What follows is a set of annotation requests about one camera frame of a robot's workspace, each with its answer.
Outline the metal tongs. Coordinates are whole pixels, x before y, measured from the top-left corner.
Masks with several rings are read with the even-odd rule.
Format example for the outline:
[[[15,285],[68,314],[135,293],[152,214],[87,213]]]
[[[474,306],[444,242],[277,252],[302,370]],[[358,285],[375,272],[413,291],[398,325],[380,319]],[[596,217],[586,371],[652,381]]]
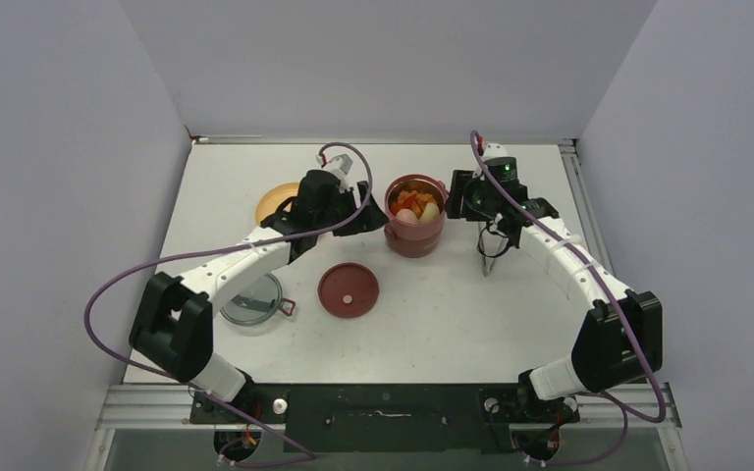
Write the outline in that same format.
[[[482,274],[488,277],[492,274],[497,260],[509,249],[509,240],[496,232],[491,232],[485,223],[478,222],[478,239],[476,250],[481,256]]]

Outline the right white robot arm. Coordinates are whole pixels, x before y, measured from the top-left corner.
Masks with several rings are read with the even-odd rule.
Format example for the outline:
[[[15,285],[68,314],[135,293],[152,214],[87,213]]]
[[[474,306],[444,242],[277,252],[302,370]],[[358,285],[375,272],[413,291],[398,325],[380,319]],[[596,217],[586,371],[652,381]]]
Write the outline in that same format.
[[[663,363],[663,306],[615,278],[568,230],[545,198],[530,197],[513,157],[495,157],[480,171],[455,170],[446,214],[479,222],[529,256],[578,311],[581,325],[569,353],[522,372],[517,411],[539,420],[559,401],[651,380]]]

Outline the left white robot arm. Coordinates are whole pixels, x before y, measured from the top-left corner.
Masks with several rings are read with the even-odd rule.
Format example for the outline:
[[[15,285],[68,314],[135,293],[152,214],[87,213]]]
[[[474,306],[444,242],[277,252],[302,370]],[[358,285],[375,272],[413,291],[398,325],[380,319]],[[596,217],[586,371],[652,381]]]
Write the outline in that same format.
[[[368,194],[368,183],[311,170],[296,196],[281,203],[229,254],[177,276],[155,274],[146,284],[129,344],[169,378],[215,396],[230,422],[253,407],[250,376],[216,353],[214,318],[240,292],[312,249],[325,230],[355,236],[382,229],[388,216]]]

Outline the red steel bowl with handles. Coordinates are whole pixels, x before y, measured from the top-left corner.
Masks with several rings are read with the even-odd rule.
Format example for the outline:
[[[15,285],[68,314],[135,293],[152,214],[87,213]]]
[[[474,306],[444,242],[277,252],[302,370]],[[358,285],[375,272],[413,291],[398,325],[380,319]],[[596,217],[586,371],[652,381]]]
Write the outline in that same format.
[[[442,182],[427,176],[411,174],[394,180],[384,195],[390,237],[409,241],[437,237],[446,221],[448,195]]]

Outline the beige egg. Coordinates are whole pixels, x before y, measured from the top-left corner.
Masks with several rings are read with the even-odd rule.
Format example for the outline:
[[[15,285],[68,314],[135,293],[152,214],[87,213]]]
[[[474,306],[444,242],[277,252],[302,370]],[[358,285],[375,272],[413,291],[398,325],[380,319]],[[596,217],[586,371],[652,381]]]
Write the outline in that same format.
[[[402,208],[400,209],[396,215],[395,219],[403,224],[407,225],[418,225],[419,219],[416,216],[416,214],[408,208]]]

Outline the white bun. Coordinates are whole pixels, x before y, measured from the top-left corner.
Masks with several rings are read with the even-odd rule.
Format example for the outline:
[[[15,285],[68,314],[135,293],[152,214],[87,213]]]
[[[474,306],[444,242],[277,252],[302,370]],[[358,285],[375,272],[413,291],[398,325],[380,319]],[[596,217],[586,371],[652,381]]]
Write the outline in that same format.
[[[434,202],[428,202],[418,217],[419,225],[428,225],[434,223],[441,215],[439,206]]]

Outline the orange plastic plate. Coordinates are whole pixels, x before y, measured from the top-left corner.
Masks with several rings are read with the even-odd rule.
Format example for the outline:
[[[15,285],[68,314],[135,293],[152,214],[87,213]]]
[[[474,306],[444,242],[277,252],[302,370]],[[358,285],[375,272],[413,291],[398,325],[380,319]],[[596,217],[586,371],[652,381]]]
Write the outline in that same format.
[[[260,224],[265,218],[273,214],[279,206],[298,193],[299,183],[282,183],[268,190],[257,202],[254,220]]]

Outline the red steel bowl tall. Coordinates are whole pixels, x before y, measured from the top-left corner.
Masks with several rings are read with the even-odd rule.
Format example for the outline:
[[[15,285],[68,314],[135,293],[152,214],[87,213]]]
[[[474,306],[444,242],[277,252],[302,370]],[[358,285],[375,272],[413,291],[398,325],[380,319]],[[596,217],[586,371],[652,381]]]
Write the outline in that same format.
[[[405,258],[422,258],[431,254],[441,238],[438,232],[421,240],[409,240],[399,237],[389,227],[384,229],[384,236],[388,247],[395,253]]]

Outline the orange fried food pieces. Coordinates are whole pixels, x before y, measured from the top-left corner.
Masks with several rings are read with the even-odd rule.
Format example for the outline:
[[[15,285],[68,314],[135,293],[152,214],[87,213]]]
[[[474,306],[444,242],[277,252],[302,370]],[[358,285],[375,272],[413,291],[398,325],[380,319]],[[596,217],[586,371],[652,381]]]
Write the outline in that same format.
[[[400,209],[408,208],[419,217],[428,202],[434,202],[438,205],[438,201],[433,193],[418,190],[401,190],[390,204],[390,210],[393,214],[396,214]]]

